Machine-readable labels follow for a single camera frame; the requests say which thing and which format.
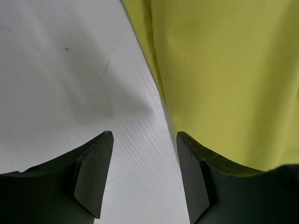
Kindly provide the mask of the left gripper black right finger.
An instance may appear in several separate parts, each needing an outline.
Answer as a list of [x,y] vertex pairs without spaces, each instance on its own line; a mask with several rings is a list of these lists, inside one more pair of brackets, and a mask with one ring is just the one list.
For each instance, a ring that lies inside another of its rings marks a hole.
[[296,224],[299,167],[249,168],[206,148],[185,132],[177,150],[192,224]]

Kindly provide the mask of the yellow-green trousers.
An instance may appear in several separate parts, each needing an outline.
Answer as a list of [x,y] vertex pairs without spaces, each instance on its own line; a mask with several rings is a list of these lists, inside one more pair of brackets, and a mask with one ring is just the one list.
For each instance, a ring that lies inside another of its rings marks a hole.
[[298,163],[298,1],[123,5],[175,132],[255,169]]

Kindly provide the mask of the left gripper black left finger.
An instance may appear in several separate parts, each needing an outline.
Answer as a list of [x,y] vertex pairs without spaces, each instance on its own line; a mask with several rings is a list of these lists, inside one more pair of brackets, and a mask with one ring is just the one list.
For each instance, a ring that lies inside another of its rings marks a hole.
[[92,224],[101,216],[114,137],[105,131],[24,172],[0,176],[3,224]]

